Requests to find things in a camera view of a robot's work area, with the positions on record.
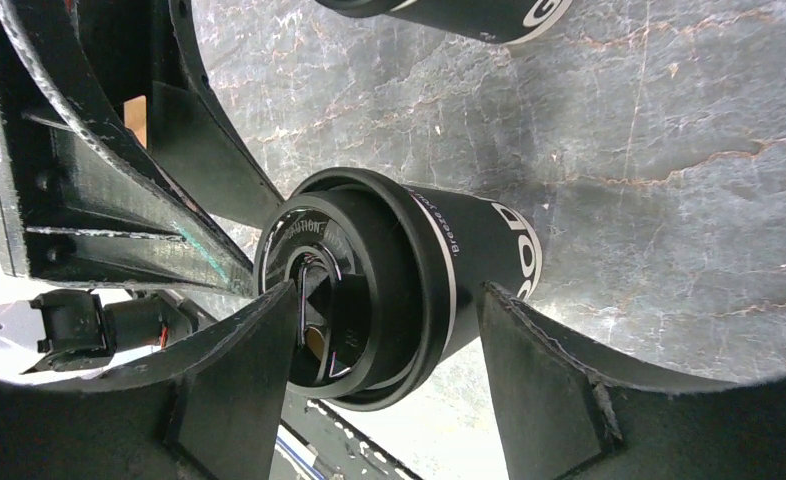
black cylindrical canister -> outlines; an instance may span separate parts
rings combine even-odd
[[[526,298],[543,252],[531,224],[498,202],[333,168],[278,209],[255,257],[259,293],[284,279],[299,289],[288,388],[377,410],[478,336],[484,282]]]
[[[522,43],[549,27],[572,0],[317,0],[347,17],[387,14],[488,43]]]

white stripe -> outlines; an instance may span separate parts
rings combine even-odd
[[[400,3],[398,7],[394,8],[394,9],[392,9],[390,11],[391,12],[395,12],[396,10],[401,10],[401,9],[403,9],[405,7],[408,7],[408,6],[411,6],[411,5],[415,4],[415,3],[417,3],[418,1],[419,0],[405,0],[404,2]]]
[[[552,25],[555,25],[555,22],[557,22],[561,17],[564,16],[564,13],[566,13],[567,9],[570,8],[571,3],[573,3],[572,0],[563,0],[560,4],[558,4],[558,8],[554,12],[552,12],[551,15],[549,15],[549,18],[547,18],[545,22],[538,25],[537,28],[535,28],[534,30],[528,32],[528,34],[516,40],[505,42],[505,45],[518,45],[520,43],[525,43],[533,38],[539,37],[540,34],[545,32],[546,30],[549,30],[549,28],[551,28]],[[540,6],[540,2],[535,3],[534,6],[531,7],[531,10],[529,10],[528,14],[523,19],[524,26],[529,24],[533,20],[534,10],[538,6]]]
[[[434,223],[434,218],[431,217],[431,214],[428,213],[428,210],[426,210],[422,203],[416,198],[414,198],[414,201],[420,207],[422,213],[425,214],[425,218],[428,219],[431,229],[434,230],[437,242],[440,243],[440,250],[443,251],[443,259],[446,261],[446,275],[449,277],[449,331],[446,332],[446,343],[443,344],[443,350],[445,351],[446,346],[449,345],[449,340],[452,338],[452,331],[455,329],[455,315],[458,309],[458,285],[455,279],[455,266],[452,264],[452,254],[449,253],[449,246],[446,245],[446,237],[443,236],[440,227]]]
[[[535,287],[537,287],[537,284],[540,282],[540,272],[543,271],[543,248],[540,246],[540,239],[537,238],[537,234],[534,233],[534,229],[528,223],[528,220],[519,212],[517,215],[520,217],[520,220],[523,221],[523,225],[525,225],[533,241],[532,243],[534,243],[534,261],[537,265],[534,267],[534,280],[531,281],[531,289],[528,291],[528,294],[531,295],[531,292],[534,291]]]

black frame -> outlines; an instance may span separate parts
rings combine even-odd
[[[210,90],[189,8],[0,0],[6,273],[253,297],[251,261],[205,211],[260,226],[283,199]],[[121,33],[132,25],[147,40]],[[119,119],[139,95],[148,151]],[[0,383],[0,478],[266,478],[279,417],[327,476],[417,478],[324,404],[285,394],[295,301],[283,285],[92,382]],[[693,377],[616,352],[499,287],[480,302],[512,478],[786,478],[786,377]],[[361,442],[370,454],[355,454]]]

marble surface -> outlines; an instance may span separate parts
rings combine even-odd
[[[210,84],[285,194],[344,165],[497,198],[548,232],[544,313],[686,372],[786,371],[786,1],[576,0],[511,48],[312,1],[193,12]],[[478,342],[348,417],[428,478],[505,476]]]

black plastic part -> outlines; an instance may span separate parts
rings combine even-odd
[[[92,380],[0,382],[0,479],[269,477],[295,290]]]
[[[116,329],[104,320],[98,295],[54,290],[31,301],[42,312],[46,338],[37,351],[46,355],[28,371],[66,372],[104,367],[116,353]]]
[[[200,307],[196,302],[188,299],[188,298],[181,298],[181,299],[174,299],[169,298],[169,295],[166,292],[157,292],[157,295],[163,298],[164,301],[173,305],[175,309],[177,309],[182,315],[184,315],[188,322],[190,322],[190,326],[195,328],[196,331],[201,330],[203,328],[207,328],[219,320],[217,320],[213,315],[205,311],[202,307]],[[172,326],[170,324],[170,339],[172,337]]]
[[[167,338],[180,339],[198,331],[195,318],[176,310],[160,296],[153,294],[145,298],[105,305],[104,318],[116,330],[117,351],[139,347],[157,346],[161,343],[164,328]]]
[[[470,0],[465,5],[447,0],[317,2],[347,17],[387,14],[487,43],[506,43],[539,35],[563,15],[571,0]]]
[[[75,287],[186,284],[251,296],[251,262],[205,209],[254,225],[281,198],[202,84],[192,24],[177,8],[84,0],[67,12],[62,1],[0,2],[6,273]],[[132,25],[147,26],[142,42]],[[161,109],[168,88],[180,95],[168,103],[195,105],[195,117],[160,125],[180,118]],[[154,110],[153,156],[119,118],[120,102],[137,95]],[[168,151],[179,138],[209,153]],[[229,177],[230,186],[220,180]]]
[[[422,301],[413,254],[392,212],[363,191],[310,192],[282,205],[265,232],[267,248],[256,258],[259,288],[287,277],[301,291],[302,270],[291,268],[297,255],[330,257],[320,268],[331,263],[331,280],[323,284],[331,292],[322,302],[305,293],[304,309],[328,317],[325,361],[298,349],[289,388],[314,398],[344,397],[397,376],[416,350]],[[351,368],[337,378],[329,375],[335,354]],[[319,368],[321,377],[309,375]],[[307,379],[313,376],[317,381]]]
[[[516,479],[786,479],[786,377],[733,385],[648,364],[495,285],[480,316]]]
[[[358,207],[335,208],[325,200],[345,192],[362,195]],[[390,316],[394,321],[421,316],[420,321],[407,325],[412,334],[419,335],[415,343],[397,343],[402,337],[392,335],[391,341],[376,342],[379,347],[368,349],[379,352],[383,348],[384,352],[377,353],[380,358],[399,357],[398,363],[384,368],[385,378],[367,386],[350,384],[347,375],[327,391],[301,391],[321,398],[339,393],[331,402],[344,408],[377,410],[396,403],[421,385],[439,362],[473,341],[478,335],[475,300],[484,281],[495,281],[525,297],[540,276],[543,252],[538,234],[520,214],[491,200],[399,185],[370,170],[338,167],[305,180],[270,221],[287,229],[280,235],[293,241],[300,235],[285,227],[291,209],[337,211],[341,224],[366,225],[366,233],[359,233],[357,227],[346,229],[347,237],[373,246],[371,255],[369,247],[365,249],[363,263],[381,266],[392,261],[416,271],[408,274],[411,285],[405,287],[406,282],[391,276],[391,282],[379,290],[384,295],[373,298],[378,310],[396,312]],[[389,226],[380,224],[381,219]],[[548,231],[548,226],[541,225],[539,231]],[[268,272],[264,263],[277,259],[284,243],[277,235],[265,238],[256,252],[259,288],[266,280],[262,275]],[[419,299],[419,308],[403,309],[404,299]]]

